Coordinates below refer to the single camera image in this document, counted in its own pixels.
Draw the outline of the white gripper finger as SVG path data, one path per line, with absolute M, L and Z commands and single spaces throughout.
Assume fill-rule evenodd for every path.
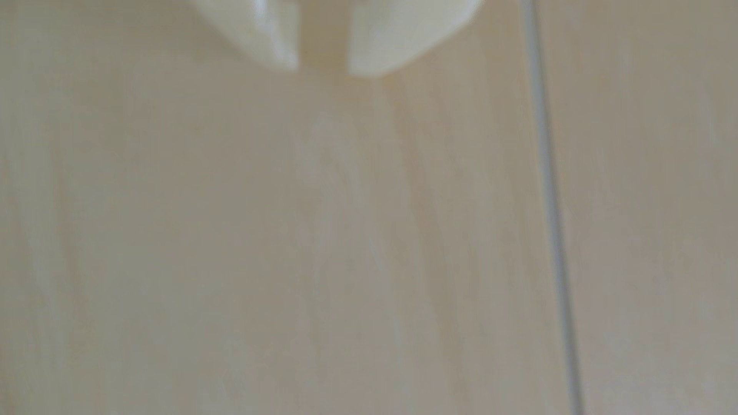
M 347 71 L 381 77 L 470 23 L 483 1 L 363 1 L 351 12 Z
M 291 1 L 192 1 L 224 38 L 274 71 L 300 67 L 300 7 Z

